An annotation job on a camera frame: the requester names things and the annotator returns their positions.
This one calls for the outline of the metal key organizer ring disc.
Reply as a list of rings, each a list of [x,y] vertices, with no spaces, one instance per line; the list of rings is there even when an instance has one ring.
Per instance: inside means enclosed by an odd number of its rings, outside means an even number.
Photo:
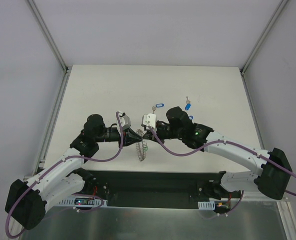
[[[140,162],[146,159],[147,151],[144,151],[144,147],[148,147],[147,142],[143,139],[142,142],[138,142],[136,145],[136,152]]]

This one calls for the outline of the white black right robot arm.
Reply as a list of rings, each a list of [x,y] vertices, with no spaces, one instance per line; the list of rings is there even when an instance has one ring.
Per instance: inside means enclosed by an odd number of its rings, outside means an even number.
[[[292,168],[284,151],[272,151],[245,146],[233,141],[211,127],[194,123],[180,107],[166,112],[167,122],[157,120],[154,113],[144,114],[144,139],[164,145],[165,140],[180,140],[187,147],[224,157],[247,169],[243,172],[223,171],[213,184],[213,193],[224,197],[234,191],[259,191],[263,195],[281,200],[286,192]]]

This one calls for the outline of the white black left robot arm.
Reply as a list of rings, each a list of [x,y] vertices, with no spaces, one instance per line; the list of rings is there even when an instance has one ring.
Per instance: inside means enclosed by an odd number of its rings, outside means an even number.
[[[13,218],[26,230],[31,230],[53,206],[69,195],[91,193],[93,178],[82,166],[87,161],[95,161],[99,143],[118,144],[118,152],[106,159],[109,162],[118,157],[123,147],[142,141],[142,136],[131,129],[130,118],[125,113],[115,115],[117,123],[110,127],[105,126],[101,115],[90,115],[80,134],[56,162],[26,181],[17,179],[11,184],[5,204],[6,229]]]

